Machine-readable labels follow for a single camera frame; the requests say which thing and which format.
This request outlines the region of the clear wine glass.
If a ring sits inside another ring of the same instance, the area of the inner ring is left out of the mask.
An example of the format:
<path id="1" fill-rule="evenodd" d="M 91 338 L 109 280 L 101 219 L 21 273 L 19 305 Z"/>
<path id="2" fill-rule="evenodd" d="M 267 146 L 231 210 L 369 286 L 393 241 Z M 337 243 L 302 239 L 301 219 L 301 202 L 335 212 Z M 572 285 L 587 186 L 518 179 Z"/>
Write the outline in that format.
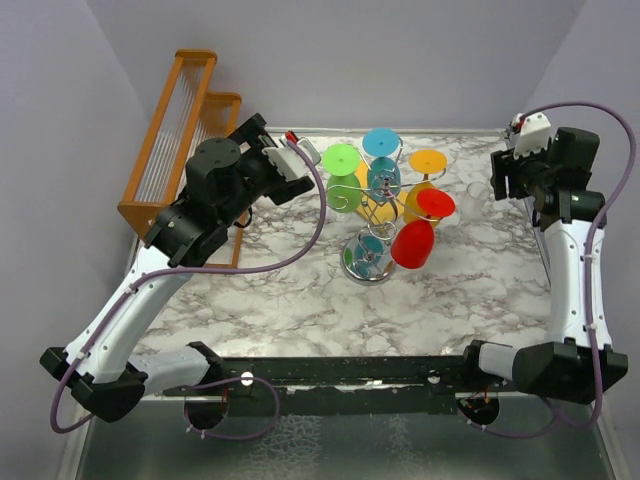
<path id="1" fill-rule="evenodd" d="M 462 195 L 458 211 L 463 221 L 479 220 L 483 216 L 483 209 L 490 197 L 490 187 L 482 182 L 472 182 L 467 185 Z"/>

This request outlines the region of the green plastic wine glass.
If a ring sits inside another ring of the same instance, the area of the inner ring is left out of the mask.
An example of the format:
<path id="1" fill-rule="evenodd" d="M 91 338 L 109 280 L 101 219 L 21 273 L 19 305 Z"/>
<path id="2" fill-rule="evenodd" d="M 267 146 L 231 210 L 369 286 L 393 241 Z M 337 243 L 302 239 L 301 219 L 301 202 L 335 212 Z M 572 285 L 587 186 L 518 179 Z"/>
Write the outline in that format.
<path id="1" fill-rule="evenodd" d="M 350 213 L 361 202 L 361 184 L 355 172 L 361 157 L 358 150 L 348 144 L 330 146 L 322 155 L 321 163 L 329 174 L 326 183 L 327 202 L 338 213 Z"/>

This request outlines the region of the yellow plastic wine glass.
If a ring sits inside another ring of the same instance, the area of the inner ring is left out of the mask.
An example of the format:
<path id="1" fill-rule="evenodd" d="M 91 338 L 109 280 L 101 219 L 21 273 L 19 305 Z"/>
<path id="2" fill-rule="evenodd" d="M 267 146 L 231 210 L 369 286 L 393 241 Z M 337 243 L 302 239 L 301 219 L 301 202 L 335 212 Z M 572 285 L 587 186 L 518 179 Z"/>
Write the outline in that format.
<path id="1" fill-rule="evenodd" d="M 448 160 L 444 153 L 437 150 L 419 150 L 413 153 L 409 158 L 410 167 L 423 175 L 423 179 L 414 185 L 408 192 L 405 207 L 403 211 L 403 221 L 409 224 L 420 217 L 425 217 L 424 210 L 417 202 L 418 194 L 423 190 L 433 189 L 434 184 L 430 181 L 430 177 L 435 179 L 441 178 L 448 166 Z"/>

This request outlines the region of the blue plastic wine glass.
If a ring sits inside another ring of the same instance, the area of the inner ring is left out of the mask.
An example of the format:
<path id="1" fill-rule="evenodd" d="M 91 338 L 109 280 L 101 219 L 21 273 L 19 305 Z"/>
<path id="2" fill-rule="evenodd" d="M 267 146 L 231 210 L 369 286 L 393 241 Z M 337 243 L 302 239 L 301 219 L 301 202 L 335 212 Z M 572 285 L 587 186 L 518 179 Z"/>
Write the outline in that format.
<path id="1" fill-rule="evenodd" d="M 397 160 L 391 157 L 401 146 L 400 137 L 389 128 L 376 128 L 364 136 L 362 146 L 373 158 L 367 171 L 368 195 L 384 204 L 400 192 L 401 173 Z"/>

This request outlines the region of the red plastic wine glass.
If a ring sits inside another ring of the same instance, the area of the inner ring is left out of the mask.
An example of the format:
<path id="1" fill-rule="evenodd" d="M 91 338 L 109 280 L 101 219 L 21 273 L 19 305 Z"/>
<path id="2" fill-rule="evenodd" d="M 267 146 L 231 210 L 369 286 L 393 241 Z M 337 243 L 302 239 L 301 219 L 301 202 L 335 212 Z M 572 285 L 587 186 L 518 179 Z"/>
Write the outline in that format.
<path id="1" fill-rule="evenodd" d="M 435 187 L 414 187 L 404 204 L 404 226 L 396 235 L 391 256 L 405 269 L 423 267 L 435 245 L 435 228 L 455 212 L 455 201 Z"/>

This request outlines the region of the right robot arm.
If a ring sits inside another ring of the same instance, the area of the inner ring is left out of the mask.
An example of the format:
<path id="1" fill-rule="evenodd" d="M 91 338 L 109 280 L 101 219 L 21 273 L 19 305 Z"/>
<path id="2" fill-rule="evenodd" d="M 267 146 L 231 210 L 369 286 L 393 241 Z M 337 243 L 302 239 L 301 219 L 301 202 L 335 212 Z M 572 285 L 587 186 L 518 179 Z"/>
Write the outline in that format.
<path id="1" fill-rule="evenodd" d="M 593 132 L 561 127 L 539 149 L 492 153 L 495 198 L 533 200 L 532 224 L 548 252 L 550 327 L 544 342 L 522 348 L 472 341 L 459 367 L 467 389 L 502 378 L 521 393 L 587 405 L 626 375 L 628 358 L 614 351 L 606 325 L 596 263 L 605 197 L 587 188 L 599 144 Z"/>

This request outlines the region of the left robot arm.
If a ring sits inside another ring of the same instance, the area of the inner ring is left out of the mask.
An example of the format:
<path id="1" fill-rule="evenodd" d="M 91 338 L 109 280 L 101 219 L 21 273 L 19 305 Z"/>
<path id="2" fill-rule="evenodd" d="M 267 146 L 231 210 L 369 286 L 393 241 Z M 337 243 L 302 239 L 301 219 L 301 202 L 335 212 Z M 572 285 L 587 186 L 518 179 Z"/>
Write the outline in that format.
<path id="1" fill-rule="evenodd" d="M 274 140 L 255 114 L 226 137 L 197 144 L 185 164 L 185 185 L 161 209 L 129 273 L 99 314 L 65 347 L 40 358 L 58 382 L 54 398 L 69 391 L 91 417 L 115 422 L 148 395 L 191 387 L 206 395 L 223 377 L 222 360 L 201 342 L 169 353 L 136 355 L 141 336 L 194 274 L 234 275 L 211 267 L 210 257 L 244 229 L 261 197 L 282 205 L 320 187 L 320 155 L 305 137 Z"/>

